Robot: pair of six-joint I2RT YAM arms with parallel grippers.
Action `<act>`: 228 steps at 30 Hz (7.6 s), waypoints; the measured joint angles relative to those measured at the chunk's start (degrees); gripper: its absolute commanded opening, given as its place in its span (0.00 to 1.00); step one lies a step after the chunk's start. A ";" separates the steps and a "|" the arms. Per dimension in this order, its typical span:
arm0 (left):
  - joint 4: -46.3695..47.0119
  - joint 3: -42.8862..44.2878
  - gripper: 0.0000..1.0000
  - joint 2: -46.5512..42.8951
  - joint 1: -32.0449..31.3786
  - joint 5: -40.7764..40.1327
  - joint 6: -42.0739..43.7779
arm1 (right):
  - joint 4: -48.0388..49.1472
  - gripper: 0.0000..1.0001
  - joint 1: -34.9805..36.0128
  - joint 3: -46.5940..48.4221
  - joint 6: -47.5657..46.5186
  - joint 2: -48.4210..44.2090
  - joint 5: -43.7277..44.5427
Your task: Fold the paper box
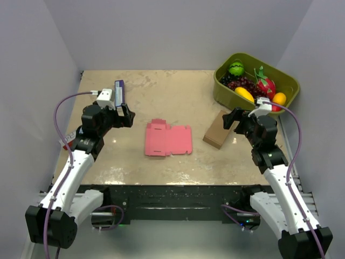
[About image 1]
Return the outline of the pink paper box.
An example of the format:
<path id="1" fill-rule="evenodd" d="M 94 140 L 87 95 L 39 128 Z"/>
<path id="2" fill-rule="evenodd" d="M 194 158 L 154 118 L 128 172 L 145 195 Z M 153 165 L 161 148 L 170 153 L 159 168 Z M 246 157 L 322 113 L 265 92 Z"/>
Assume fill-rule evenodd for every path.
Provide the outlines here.
<path id="1" fill-rule="evenodd" d="M 192 153 L 192 132 L 189 125 L 172 126 L 163 119 L 152 119 L 146 125 L 146 156 L 171 156 Z"/>

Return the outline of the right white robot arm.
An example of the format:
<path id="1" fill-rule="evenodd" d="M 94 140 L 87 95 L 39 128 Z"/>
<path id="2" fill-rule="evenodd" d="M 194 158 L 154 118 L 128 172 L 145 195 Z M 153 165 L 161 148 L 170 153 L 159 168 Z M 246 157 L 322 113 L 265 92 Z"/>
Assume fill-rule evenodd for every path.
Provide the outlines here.
<path id="1" fill-rule="evenodd" d="M 251 144 L 252 160 L 278 200 L 274 204 L 266 192 L 249 190 L 240 198 L 241 208 L 265 220 L 278 239 L 282 258 L 324 258 L 333 234 L 308 209 L 291 176 L 290 163 L 275 143 L 277 121 L 261 109 L 235 108 L 222 118 L 226 130 L 238 122 L 234 132 Z"/>

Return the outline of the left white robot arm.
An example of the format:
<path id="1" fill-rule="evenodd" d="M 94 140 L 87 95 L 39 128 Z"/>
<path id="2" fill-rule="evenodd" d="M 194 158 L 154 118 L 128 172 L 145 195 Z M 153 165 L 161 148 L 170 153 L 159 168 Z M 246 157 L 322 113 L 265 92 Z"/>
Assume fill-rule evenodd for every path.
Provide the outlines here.
<path id="1" fill-rule="evenodd" d="M 26 210 L 27 229 L 33 243 L 67 249 L 77 235 L 78 226 L 91 212 L 110 209 L 111 197 L 99 190 L 88 190 L 79 199 L 74 197 L 100 154 L 107 132 L 112 128 L 132 127 L 135 113 L 125 103 L 121 108 L 123 115 L 97 103 L 83 109 L 82 124 L 77 128 L 62 172 L 39 205 Z"/>

